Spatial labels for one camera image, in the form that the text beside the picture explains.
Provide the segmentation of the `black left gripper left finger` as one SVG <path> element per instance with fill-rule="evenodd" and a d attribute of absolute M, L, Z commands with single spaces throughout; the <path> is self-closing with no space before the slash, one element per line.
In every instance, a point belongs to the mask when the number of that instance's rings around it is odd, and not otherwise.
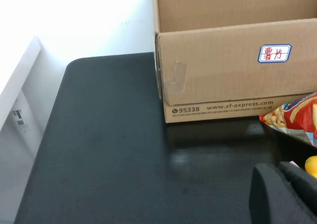
<path fill-rule="evenodd" d="M 315 216 L 299 198 L 279 166 L 253 169 L 249 209 L 253 224 L 315 224 Z"/>

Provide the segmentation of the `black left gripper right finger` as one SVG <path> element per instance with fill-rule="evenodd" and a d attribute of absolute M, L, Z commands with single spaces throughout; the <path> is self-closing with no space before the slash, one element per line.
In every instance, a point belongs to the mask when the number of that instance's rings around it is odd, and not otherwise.
<path fill-rule="evenodd" d="M 317 179 L 292 163 L 281 162 L 279 169 L 290 182 L 299 198 L 316 216 Z"/>

